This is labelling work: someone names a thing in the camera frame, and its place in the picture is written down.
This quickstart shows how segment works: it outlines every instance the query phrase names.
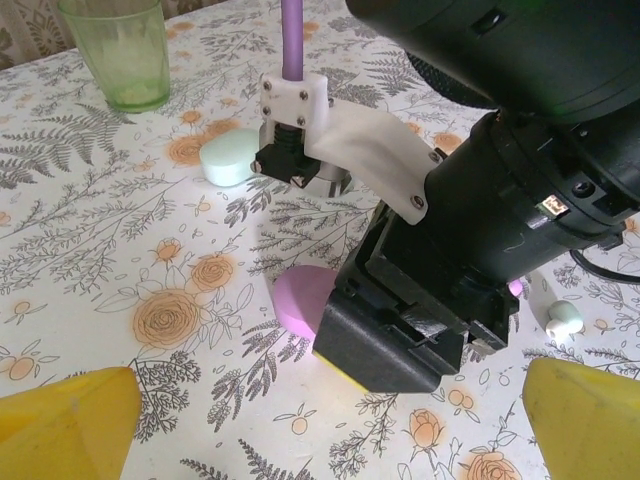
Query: black cable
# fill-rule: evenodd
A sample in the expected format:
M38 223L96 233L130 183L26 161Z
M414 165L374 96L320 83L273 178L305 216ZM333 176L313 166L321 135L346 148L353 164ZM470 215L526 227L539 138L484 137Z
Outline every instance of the black cable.
M602 280L616 283L626 283L628 285L640 285L640 277L613 272L611 270L607 270L606 268L599 267L598 265L594 265L577 250L569 250L569 255L571 255L571 258L578 264L579 267L583 268L586 272L598 278L601 278Z

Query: small white object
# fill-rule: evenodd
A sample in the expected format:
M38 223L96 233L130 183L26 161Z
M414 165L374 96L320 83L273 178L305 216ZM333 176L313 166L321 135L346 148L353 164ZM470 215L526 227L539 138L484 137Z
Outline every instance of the small white object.
M584 320L571 302L559 300L548 310L549 323L545 328L549 338L561 342L569 335L578 333L584 327Z
M340 167L410 225L424 218L424 181L437 164L429 157L433 150L398 117L344 100L330 106L323 75L307 73L290 82L280 72L265 73L261 84L269 86L260 98L266 143L273 143L276 123L302 128L305 154L323 162L321 178L333 180L324 163Z
M257 130L229 130L205 143L200 149L204 176L218 187L233 187L253 175L251 162L260 149Z

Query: light green foam piece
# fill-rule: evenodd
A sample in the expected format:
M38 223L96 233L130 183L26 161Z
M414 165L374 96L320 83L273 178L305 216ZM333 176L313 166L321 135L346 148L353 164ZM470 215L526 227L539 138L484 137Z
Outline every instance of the light green foam piece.
M200 149L204 175L218 187L238 185L253 175L251 162L260 150L257 130L237 128L207 142Z

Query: table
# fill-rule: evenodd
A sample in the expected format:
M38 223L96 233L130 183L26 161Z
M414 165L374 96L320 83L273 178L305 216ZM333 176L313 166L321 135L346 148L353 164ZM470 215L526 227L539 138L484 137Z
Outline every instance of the table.
M483 114L427 88L342 0L309 0L306 16L307 68L335 97L446 151ZM466 351L430 395L363 396L279 328L269 292L291 265L338 267L374 194L322 201L263 177L223 190L197 165L206 140L259 126L278 20L275 1L170 20L173 93L153 113L109 110L76 51L0 73L0 395L130 366L143 413L124 479L548 478L520 399L527 365L637 378L640 289L559 258L524 279L508 349ZM639 225L590 258L640 271ZM555 343L538 322L560 298L586 326Z

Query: yellow object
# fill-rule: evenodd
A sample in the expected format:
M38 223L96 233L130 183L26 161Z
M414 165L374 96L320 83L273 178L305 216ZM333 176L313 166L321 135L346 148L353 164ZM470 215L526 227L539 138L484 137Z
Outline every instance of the yellow object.
M640 478L640 382L541 358L523 393L552 480Z
M124 367L0 398L0 479L119 479L140 403Z
M338 367L336 367L333 363L331 363L329 360L327 360L326 358L324 358L322 355L320 355L318 352L316 352L315 350L312 350L313 355L315 355L316 358L322 360L322 362L325 365L328 365L329 367L331 367L332 369L334 369L338 375L340 375L342 378L344 378L345 380L347 380L351 385L353 385L354 387L356 387L358 390L362 391L362 392L367 392L367 389L364 388L362 385L360 385L358 382L356 382L353 378L351 378L349 375L347 375L346 373L344 373L342 370L340 370Z

